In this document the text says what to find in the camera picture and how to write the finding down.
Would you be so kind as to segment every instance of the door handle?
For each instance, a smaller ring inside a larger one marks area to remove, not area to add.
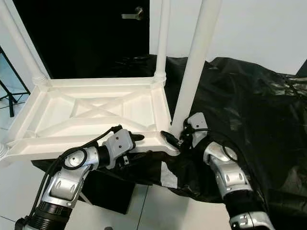
[[[142,7],[138,6],[135,8],[135,13],[122,13],[121,18],[122,19],[136,19],[136,20],[142,20],[144,17],[144,10]]]

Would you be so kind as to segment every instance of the black door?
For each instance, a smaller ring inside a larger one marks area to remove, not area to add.
[[[149,0],[13,2],[51,78],[126,77],[149,53]]]

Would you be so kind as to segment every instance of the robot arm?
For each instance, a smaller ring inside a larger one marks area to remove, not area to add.
[[[135,141],[144,139],[121,126],[111,128],[114,135],[98,146],[96,140],[72,148],[61,155],[62,168],[46,183],[46,189],[35,211],[19,219],[15,230],[63,230],[75,207],[88,173],[98,168],[112,169],[116,159],[135,147]]]
[[[196,113],[185,121],[180,140],[164,131],[161,133],[181,152],[196,150],[203,153],[203,161],[214,172],[233,230],[274,230],[262,203],[257,199],[245,173],[236,161],[236,153],[231,148],[211,141],[208,131],[203,113]]]

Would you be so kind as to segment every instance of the black cable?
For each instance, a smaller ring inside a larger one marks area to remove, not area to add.
[[[50,180],[51,180],[51,177],[54,175],[54,170],[56,169],[57,165],[63,161],[67,156],[69,156],[70,154],[74,153],[75,151],[78,151],[80,149],[83,149],[87,146],[89,146],[90,144],[92,144],[93,142],[105,137],[109,132],[113,131],[117,131],[117,128],[121,126],[116,126],[116,127],[111,127],[107,132],[105,132],[104,134],[96,137],[95,139],[85,143],[84,145],[80,146],[80,147],[74,147],[74,148],[71,148],[71,149],[68,149],[66,150],[65,152],[63,152],[63,154],[61,154],[58,158],[56,158],[52,164],[49,166],[49,168],[46,170],[45,174],[44,174],[44,177],[41,181],[41,184],[39,186],[39,189],[38,189],[38,192],[36,194],[36,197],[35,197],[35,200],[34,200],[34,203],[32,205],[32,209],[30,211],[30,214],[29,214],[29,218],[31,218],[35,212],[35,209],[37,207],[37,203],[38,203],[38,200],[40,198],[40,195],[42,193],[42,190],[44,189],[44,191],[46,190],[47,186],[49,185],[50,183]]]
[[[82,167],[82,165],[86,162],[86,159],[87,159],[87,152],[86,152],[86,150],[85,149],[83,149],[83,148],[80,148],[79,149],[80,151],[82,151],[83,152],[83,154],[84,154],[84,158],[83,158],[83,160],[81,161],[81,163],[80,164],[78,164],[77,166],[75,166],[75,167],[69,167],[69,166],[67,166],[66,164],[63,164],[63,168],[64,169],[67,169],[67,170],[75,170],[75,169],[79,169],[80,167]]]
[[[233,157],[231,157],[226,149],[226,146],[225,146],[225,141],[222,142],[222,148],[223,148],[223,151],[225,153],[225,155],[232,161],[234,162],[238,162],[238,160],[234,159]]]

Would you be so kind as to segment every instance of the white wall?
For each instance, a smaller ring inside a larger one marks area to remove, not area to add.
[[[168,56],[189,54],[201,0],[172,0]],[[161,0],[150,0],[150,53],[156,54]],[[224,0],[207,56],[255,62],[295,74],[307,58],[307,1]]]

